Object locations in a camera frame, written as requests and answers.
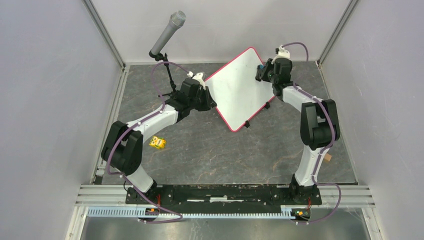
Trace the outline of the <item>pink framed whiteboard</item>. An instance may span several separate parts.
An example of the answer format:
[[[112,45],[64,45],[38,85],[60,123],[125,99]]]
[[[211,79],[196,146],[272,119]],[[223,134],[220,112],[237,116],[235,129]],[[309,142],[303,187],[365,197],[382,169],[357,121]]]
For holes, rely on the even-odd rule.
[[[258,52],[248,47],[205,80],[216,110],[232,132],[239,131],[275,96],[269,82],[257,81],[262,65]]]

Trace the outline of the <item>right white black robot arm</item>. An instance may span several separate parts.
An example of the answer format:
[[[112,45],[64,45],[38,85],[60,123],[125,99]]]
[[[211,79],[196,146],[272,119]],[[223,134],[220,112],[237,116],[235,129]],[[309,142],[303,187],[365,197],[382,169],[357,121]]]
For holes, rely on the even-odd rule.
[[[318,186],[317,176],[324,156],[340,138],[341,131],[336,102],[303,90],[291,80],[292,69],[291,60],[270,58],[257,66],[255,79],[271,83],[274,96],[300,112],[300,138],[304,149],[288,196],[293,203],[302,204],[309,198],[309,190]]]

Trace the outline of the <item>blue black whiteboard eraser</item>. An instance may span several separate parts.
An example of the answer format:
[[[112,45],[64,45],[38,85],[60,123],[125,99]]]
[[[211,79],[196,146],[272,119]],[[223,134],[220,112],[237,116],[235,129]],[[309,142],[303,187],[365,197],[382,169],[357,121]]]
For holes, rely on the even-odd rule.
[[[262,65],[262,64],[260,64],[260,65],[257,66],[257,69],[260,70],[260,71],[262,71],[264,68],[265,68],[265,66]]]

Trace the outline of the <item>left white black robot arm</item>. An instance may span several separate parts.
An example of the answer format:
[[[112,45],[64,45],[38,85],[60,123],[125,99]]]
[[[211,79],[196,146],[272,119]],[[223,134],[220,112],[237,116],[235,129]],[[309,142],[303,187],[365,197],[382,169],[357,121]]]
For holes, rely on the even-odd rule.
[[[153,112],[127,123],[116,121],[108,132],[100,156],[107,168],[126,177],[138,189],[138,197],[145,204],[157,198],[155,181],[142,167],[143,145],[162,129],[187,117],[192,110],[209,111],[216,107],[207,86],[194,78],[186,78],[179,90]]]

